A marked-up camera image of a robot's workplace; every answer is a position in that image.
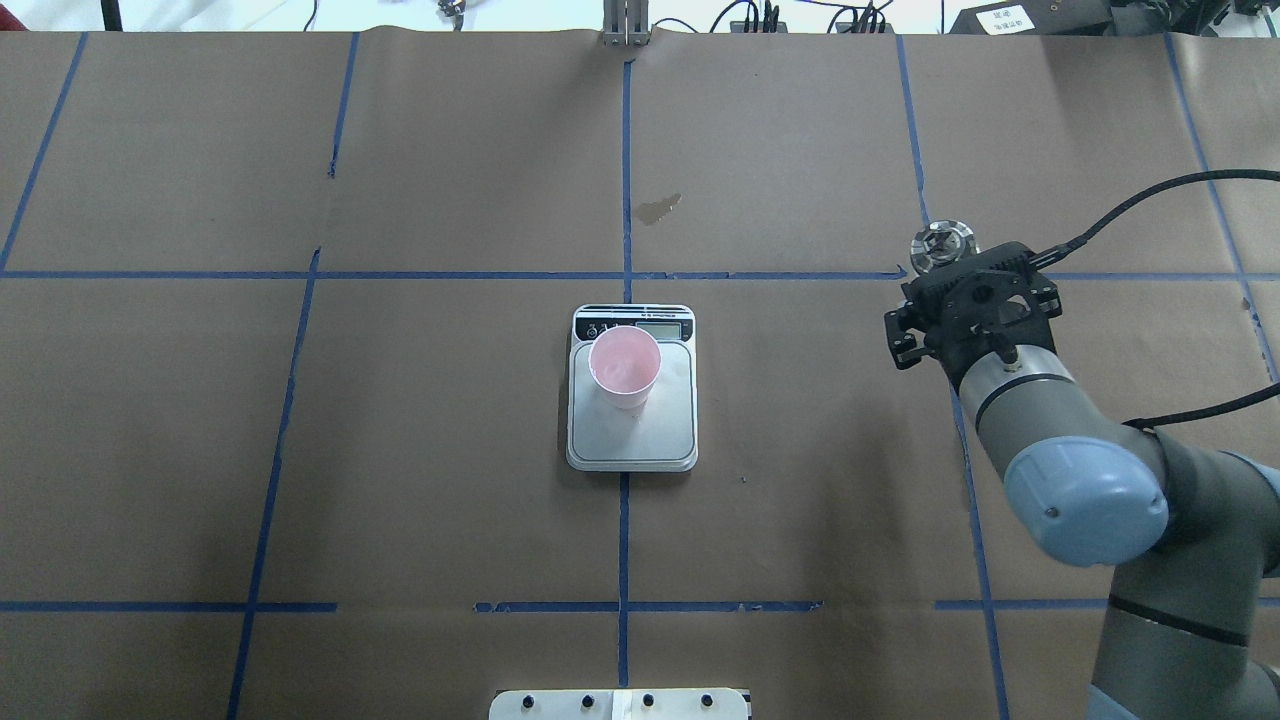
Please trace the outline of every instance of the cup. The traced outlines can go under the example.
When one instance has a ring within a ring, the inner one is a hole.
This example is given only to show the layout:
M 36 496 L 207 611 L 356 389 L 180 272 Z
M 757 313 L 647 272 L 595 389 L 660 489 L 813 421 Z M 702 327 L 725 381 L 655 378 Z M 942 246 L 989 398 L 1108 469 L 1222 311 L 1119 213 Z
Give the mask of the cup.
M 586 365 L 609 405 L 630 410 L 649 398 L 662 370 L 662 348 L 648 332 L 617 325 L 595 338 Z

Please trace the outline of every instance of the label sticker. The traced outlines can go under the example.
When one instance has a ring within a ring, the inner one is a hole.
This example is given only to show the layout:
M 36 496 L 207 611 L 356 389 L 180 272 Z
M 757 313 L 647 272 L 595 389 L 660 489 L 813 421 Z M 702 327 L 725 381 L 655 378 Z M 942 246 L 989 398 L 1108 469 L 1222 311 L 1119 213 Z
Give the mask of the label sticker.
M 1024 29 L 1036 29 L 1036 24 L 1027 17 L 1027 10 L 1021 5 L 987 10 L 977 13 L 977 15 L 978 22 L 982 23 L 982 29 L 987 31 L 987 35 L 1010 35 L 1023 32 Z

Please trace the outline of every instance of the red object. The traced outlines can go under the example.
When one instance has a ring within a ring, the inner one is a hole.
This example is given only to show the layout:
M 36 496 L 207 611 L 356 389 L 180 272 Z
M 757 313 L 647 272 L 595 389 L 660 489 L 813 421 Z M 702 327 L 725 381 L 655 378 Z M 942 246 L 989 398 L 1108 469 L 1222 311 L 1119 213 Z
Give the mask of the red object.
M 22 24 L 22 20 L 13 17 L 13 13 L 6 10 L 4 5 L 0 5 L 0 29 L 27 29 L 27 26 Z

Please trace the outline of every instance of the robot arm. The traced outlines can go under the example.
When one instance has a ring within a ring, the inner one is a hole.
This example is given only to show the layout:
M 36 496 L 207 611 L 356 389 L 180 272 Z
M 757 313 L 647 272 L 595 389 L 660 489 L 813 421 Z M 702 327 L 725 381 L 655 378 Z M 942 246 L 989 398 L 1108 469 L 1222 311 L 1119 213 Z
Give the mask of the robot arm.
M 1048 555 L 1116 565 L 1089 720 L 1280 719 L 1280 680 L 1247 650 L 1280 565 L 1280 473 L 1105 418 L 1055 354 L 1061 304 L 1038 256 L 952 255 L 902 286 L 890 351 L 899 368 L 940 360 Z

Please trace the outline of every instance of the white bracket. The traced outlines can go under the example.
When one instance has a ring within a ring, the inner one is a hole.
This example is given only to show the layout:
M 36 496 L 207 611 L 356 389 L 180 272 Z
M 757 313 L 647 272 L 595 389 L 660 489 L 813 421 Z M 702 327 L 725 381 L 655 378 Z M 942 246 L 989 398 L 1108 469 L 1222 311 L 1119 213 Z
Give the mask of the white bracket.
M 649 45 L 649 0 L 604 0 L 605 45 Z
M 730 688 L 507 691 L 489 720 L 751 720 L 751 696 Z

